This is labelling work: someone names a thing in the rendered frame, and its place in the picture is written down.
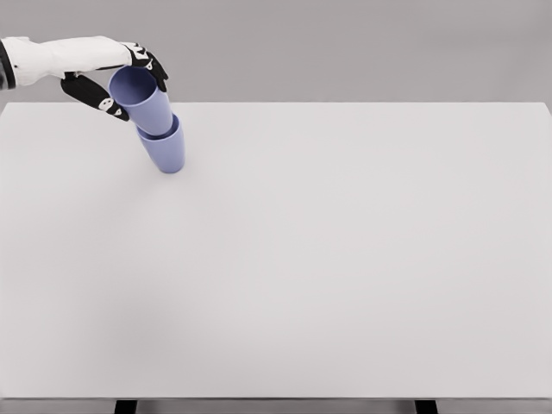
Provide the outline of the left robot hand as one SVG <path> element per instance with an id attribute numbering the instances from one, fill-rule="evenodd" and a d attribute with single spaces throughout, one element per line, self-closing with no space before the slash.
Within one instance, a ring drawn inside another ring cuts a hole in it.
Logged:
<path id="1" fill-rule="evenodd" d="M 52 61 L 48 74 L 60 79 L 62 91 L 96 110 L 122 121 L 128 112 L 88 72 L 123 66 L 142 68 L 165 92 L 168 74 L 152 52 L 137 42 L 115 41 L 105 36 L 79 37 L 53 41 L 48 47 Z"/>

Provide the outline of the blue plastic cup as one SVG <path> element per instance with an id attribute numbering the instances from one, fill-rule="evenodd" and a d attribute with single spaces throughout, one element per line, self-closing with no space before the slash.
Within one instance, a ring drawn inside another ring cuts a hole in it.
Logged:
<path id="1" fill-rule="evenodd" d="M 172 126 L 163 135 L 150 135 L 136 127 L 147 155 L 163 173 L 177 173 L 185 164 L 185 138 L 181 122 L 172 115 Z"/>
<path id="2" fill-rule="evenodd" d="M 124 66 L 108 84 L 111 97 L 125 109 L 134 124 L 149 135 L 164 135 L 173 125 L 168 95 L 145 68 Z"/>

